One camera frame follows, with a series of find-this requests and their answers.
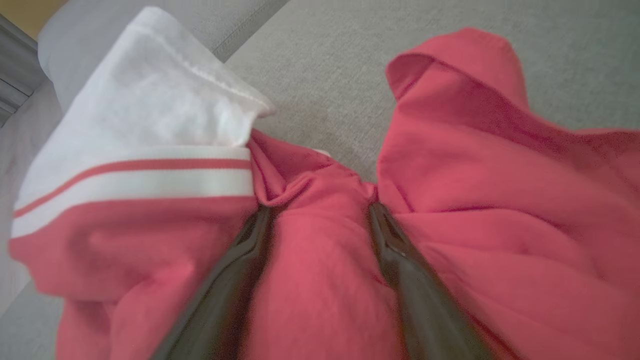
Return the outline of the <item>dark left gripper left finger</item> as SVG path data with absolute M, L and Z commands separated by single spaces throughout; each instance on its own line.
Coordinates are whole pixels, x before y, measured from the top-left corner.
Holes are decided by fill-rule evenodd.
M 151 355 L 153 360 L 237 360 L 254 289 L 272 243 L 272 208 L 261 205 Z

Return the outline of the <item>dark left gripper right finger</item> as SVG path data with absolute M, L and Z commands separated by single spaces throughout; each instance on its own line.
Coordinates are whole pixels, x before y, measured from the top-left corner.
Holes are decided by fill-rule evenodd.
M 370 238 L 381 275 L 397 297 L 402 334 L 412 360 L 493 360 L 435 269 L 382 203 L 368 208 Z

